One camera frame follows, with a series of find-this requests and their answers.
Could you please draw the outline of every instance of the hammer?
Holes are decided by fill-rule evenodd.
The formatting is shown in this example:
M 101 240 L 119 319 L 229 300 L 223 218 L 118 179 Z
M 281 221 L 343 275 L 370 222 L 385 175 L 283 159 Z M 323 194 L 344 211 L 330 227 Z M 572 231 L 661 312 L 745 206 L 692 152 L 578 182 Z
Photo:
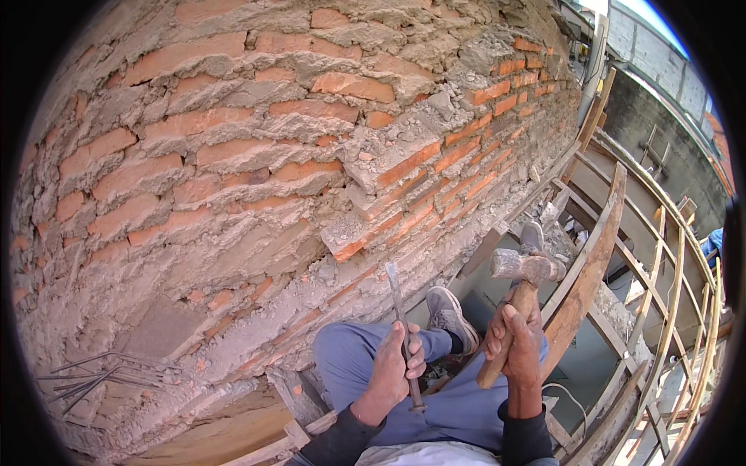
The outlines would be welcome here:
M 510 304 L 524 318 L 528 318 L 536 301 L 539 286 L 546 280 L 559 282 L 565 277 L 567 269 L 562 263 L 547 259 L 546 254 L 542 252 L 534 251 L 528 256 L 522 256 L 513 249 L 496 249 L 492 255 L 490 273 L 495 278 L 521 280 Z M 501 343 L 500 353 L 492 361 L 485 361 L 477 375 L 477 384 L 485 390 L 492 387 L 508 360 L 508 353 L 513 345 L 513 334 L 507 327 Z

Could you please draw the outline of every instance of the brick wall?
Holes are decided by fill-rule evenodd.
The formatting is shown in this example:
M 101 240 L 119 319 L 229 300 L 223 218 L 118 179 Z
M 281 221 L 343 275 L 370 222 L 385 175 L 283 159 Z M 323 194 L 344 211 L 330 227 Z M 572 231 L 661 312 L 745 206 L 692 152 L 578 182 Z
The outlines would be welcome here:
M 109 349 L 184 367 L 49 406 L 112 461 L 308 366 L 326 323 L 388 318 L 385 261 L 409 302 L 450 278 L 576 131 L 541 1 L 123 1 L 99 21 L 32 127 L 11 256 L 34 373 Z

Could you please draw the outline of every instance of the gray wall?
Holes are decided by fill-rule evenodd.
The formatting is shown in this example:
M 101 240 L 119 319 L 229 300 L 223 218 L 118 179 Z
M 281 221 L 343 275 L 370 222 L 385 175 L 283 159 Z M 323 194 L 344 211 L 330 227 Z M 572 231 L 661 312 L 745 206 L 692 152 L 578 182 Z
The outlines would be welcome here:
M 668 177 L 661 175 L 660 185 L 679 202 L 684 195 L 697 203 L 694 227 L 700 237 L 723 225 L 728 199 L 715 170 L 679 121 L 645 88 L 629 75 L 618 72 L 606 106 L 604 130 L 616 139 L 639 162 L 653 125 L 658 125 L 653 148 L 661 156 L 666 142 L 671 143 L 665 167 Z M 643 166 L 650 167 L 648 157 Z

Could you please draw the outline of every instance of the person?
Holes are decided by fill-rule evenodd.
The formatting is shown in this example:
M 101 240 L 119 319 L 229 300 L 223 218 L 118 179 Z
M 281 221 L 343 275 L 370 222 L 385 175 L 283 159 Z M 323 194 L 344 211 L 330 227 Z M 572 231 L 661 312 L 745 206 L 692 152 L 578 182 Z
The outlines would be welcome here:
M 541 227 L 531 222 L 521 235 L 521 253 L 542 249 Z M 404 325 L 328 324 L 313 343 L 316 367 L 329 391 L 336 423 L 286 464 L 322 465 L 558 465 L 544 420 L 539 366 L 548 353 L 539 303 L 528 318 L 500 302 L 484 345 L 463 317 L 456 297 L 441 286 L 427 292 L 426 330 L 409 325 L 410 352 L 401 355 Z M 481 389 L 477 373 L 501 349 L 506 329 L 515 336 L 503 373 Z M 446 354 L 471 361 L 438 393 L 424 397 L 427 409 L 410 412 L 407 379 L 426 362 Z

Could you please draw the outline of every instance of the gray sneaker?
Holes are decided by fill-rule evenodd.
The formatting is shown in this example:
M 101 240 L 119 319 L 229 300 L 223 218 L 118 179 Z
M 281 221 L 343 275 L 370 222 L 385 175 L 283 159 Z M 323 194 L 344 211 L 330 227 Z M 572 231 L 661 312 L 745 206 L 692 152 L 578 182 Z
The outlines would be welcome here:
M 521 245 L 518 251 L 523 256 L 538 251 L 544 250 L 544 230 L 542 226 L 535 221 L 527 221 L 523 225 L 523 231 L 521 232 Z
M 461 356 L 472 354 L 479 348 L 479 335 L 464 319 L 461 305 L 453 293 L 443 286 L 434 286 L 425 295 L 430 320 L 427 329 L 438 328 L 455 333 L 464 345 Z

